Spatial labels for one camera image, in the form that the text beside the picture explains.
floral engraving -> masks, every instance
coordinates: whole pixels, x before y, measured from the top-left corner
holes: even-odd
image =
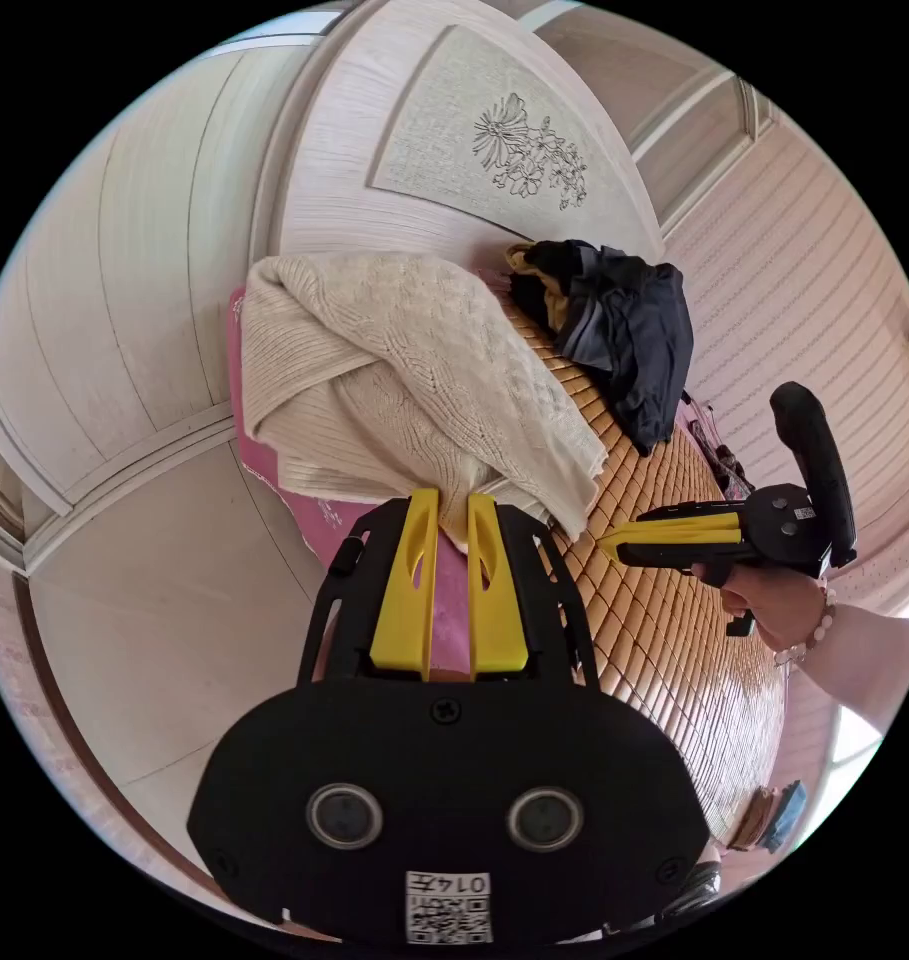
[[[584,203],[587,164],[577,144],[559,137],[551,129],[550,117],[540,127],[529,127],[524,101],[516,93],[485,110],[474,130],[472,151],[485,170],[495,171],[491,182],[496,187],[510,185],[515,196],[531,197],[541,189],[546,175],[548,187],[561,191],[561,210]]]

bamboo mat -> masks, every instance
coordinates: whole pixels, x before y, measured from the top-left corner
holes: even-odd
[[[610,452],[588,529],[554,539],[591,627],[601,687],[653,719],[684,757],[712,835],[726,843],[751,794],[767,785],[783,723],[786,675],[758,639],[725,636],[720,594],[676,570],[628,568],[596,540],[639,513],[683,500],[720,500],[703,458],[675,428],[640,457],[590,381],[556,356],[505,294],[508,317],[554,372]]]

label sticker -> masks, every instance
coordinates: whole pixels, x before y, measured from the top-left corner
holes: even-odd
[[[408,943],[492,943],[489,873],[417,873],[405,878]]]

beaded bracelet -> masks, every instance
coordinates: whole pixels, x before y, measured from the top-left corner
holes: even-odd
[[[821,622],[814,628],[814,632],[807,640],[802,640],[800,643],[795,643],[793,647],[788,647],[786,650],[774,654],[774,662],[779,667],[786,663],[800,663],[824,639],[827,631],[831,629],[834,623],[836,598],[837,594],[834,590],[830,588],[825,590],[824,613],[821,616]]]

screw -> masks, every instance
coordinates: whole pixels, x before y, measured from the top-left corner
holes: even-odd
[[[214,863],[222,873],[226,873],[229,877],[236,877],[240,873],[236,861],[226,850],[218,849],[214,851]]]
[[[654,879],[661,884],[673,883],[684,867],[683,857],[668,857],[654,874]]]
[[[431,704],[431,719],[435,723],[457,723],[461,716],[461,705],[450,697],[441,697]]]

